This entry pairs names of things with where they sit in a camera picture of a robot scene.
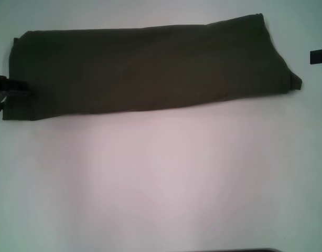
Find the dark green printed t-shirt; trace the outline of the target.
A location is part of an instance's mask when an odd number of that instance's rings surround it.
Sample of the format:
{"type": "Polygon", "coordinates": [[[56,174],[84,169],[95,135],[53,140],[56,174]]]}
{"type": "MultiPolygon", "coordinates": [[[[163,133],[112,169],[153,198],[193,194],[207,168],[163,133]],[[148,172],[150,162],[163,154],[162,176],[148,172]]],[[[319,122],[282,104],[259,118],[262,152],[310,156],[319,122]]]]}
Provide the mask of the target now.
{"type": "Polygon", "coordinates": [[[208,25],[29,31],[12,46],[3,119],[152,111],[281,95],[302,80],[276,51],[262,14],[208,25]]]}

